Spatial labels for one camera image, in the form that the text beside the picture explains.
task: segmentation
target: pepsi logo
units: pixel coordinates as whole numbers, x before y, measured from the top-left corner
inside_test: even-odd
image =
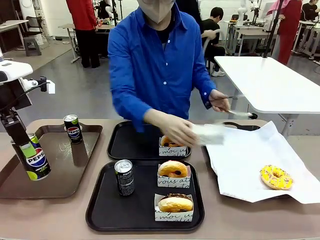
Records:
[[[26,159],[26,162],[32,167],[40,167],[46,162],[46,156],[42,148],[35,149],[36,155]]]
[[[67,132],[71,138],[76,138],[80,134],[80,129],[76,126],[73,126],[73,127],[69,127]]]

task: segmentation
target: shirt collar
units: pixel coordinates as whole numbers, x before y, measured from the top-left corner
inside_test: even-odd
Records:
[[[176,3],[174,3],[173,8],[175,9],[175,11],[174,11],[174,19],[175,19],[174,27],[180,26],[184,30],[187,30],[188,28],[181,18],[181,14],[180,14],[179,8]],[[135,15],[136,15],[136,19],[138,21],[138,24],[141,28],[148,26],[148,24],[146,23],[145,17],[144,17],[144,12],[142,11],[142,9],[140,7],[138,7],[138,9],[135,10]]]

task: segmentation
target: yellow donut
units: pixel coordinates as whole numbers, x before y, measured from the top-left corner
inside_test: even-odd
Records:
[[[260,176],[266,185],[276,190],[288,190],[294,183],[288,173],[273,165],[264,166],[260,171]]]

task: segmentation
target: pink headscarf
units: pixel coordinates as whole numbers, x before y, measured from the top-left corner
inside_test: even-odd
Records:
[[[284,8],[288,5],[288,3],[289,3],[290,1],[291,1],[291,0],[283,0],[281,9],[284,9]],[[272,4],[272,6],[270,7],[269,11],[267,12],[267,15],[272,14],[272,12],[273,12],[274,10],[278,10],[279,3],[280,3],[280,0],[277,0],[274,4]]]

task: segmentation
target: red jacket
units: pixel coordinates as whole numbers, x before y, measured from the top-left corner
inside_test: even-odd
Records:
[[[97,26],[92,0],[66,0],[75,29],[93,30]]]

